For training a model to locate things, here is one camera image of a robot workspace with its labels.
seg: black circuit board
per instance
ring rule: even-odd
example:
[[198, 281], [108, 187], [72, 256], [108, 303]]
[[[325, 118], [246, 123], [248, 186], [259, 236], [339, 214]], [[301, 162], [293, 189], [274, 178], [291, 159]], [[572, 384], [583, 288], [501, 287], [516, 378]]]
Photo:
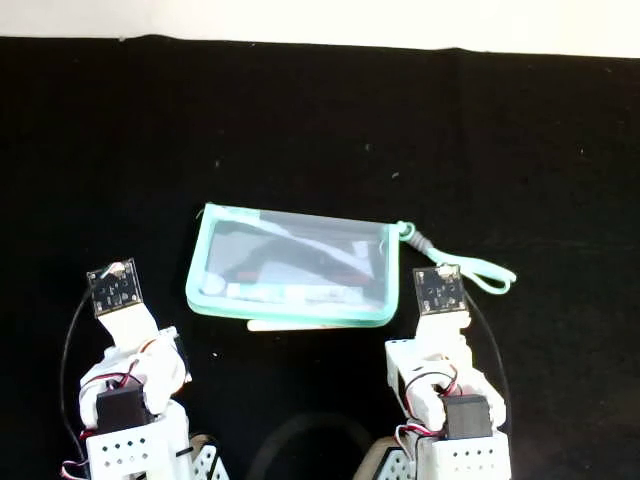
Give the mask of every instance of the black circuit board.
[[109, 274], [100, 278], [105, 268], [87, 272], [89, 285], [93, 287], [91, 299], [96, 317], [142, 303], [140, 281], [133, 258], [116, 262]]
[[464, 285], [458, 265], [413, 270], [420, 315], [466, 310]]

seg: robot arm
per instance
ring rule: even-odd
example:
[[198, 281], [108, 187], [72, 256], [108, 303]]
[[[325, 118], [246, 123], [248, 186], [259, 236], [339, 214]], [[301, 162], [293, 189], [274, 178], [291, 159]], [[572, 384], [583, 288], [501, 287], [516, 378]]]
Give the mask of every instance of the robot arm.
[[387, 382], [407, 422], [396, 428], [396, 445], [382, 439], [372, 447], [355, 478], [395, 478], [401, 471], [416, 480], [508, 480], [509, 445], [498, 430], [505, 402], [473, 367], [461, 334], [471, 319], [459, 268], [416, 270], [415, 282], [416, 336], [385, 343]]
[[[214, 444], [192, 458], [187, 415], [171, 399], [191, 376], [175, 327], [158, 330], [143, 303], [133, 260], [90, 272], [88, 279], [94, 313], [114, 341], [80, 381], [91, 479], [227, 480]], [[67, 473], [69, 464], [61, 475], [77, 479]]]

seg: white background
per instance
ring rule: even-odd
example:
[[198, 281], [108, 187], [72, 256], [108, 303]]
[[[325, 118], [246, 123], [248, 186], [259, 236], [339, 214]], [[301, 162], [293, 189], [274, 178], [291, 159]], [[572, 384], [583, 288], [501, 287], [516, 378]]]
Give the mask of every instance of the white background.
[[0, 0], [0, 35], [640, 57], [637, 0]]

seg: black cloth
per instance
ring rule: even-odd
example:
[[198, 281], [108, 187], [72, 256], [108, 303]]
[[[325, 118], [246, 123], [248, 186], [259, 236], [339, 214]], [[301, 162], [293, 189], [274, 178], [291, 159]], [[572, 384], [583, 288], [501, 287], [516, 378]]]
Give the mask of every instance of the black cloth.
[[[248, 333], [186, 304], [207, 201], [413, 220], [443, 250], [513, 269], [508, 295], [468, 288], [511, 381], [515, 478], [637, 478], [638, 62], [2, 39], [0, 89], [3, 478], [54, 478], [73, 457], [63, 336], [84, 272], [129, 256], [160, 326], [182, 334], [191, 429], [218, 438], [232, 478], [286, 422], [306, 427], [265, 478], [350, 478], [363, 445], [404, 420], [383, 342], [414, 335], [411, 269], [429, 261], [401, 248], [383, 328]], [[88, 310], [81, 320], [70, 402], [109, 344]], [[467, 336], [498, 385], [477, 323]]]

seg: clear pouch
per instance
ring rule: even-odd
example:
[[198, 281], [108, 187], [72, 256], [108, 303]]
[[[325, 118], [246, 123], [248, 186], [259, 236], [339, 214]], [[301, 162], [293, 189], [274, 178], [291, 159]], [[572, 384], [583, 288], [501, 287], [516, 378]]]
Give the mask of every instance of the clear pouch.
[[186, 284], [197, 313], [375, 327], [398, 305], [396, 225], [205, 206]]

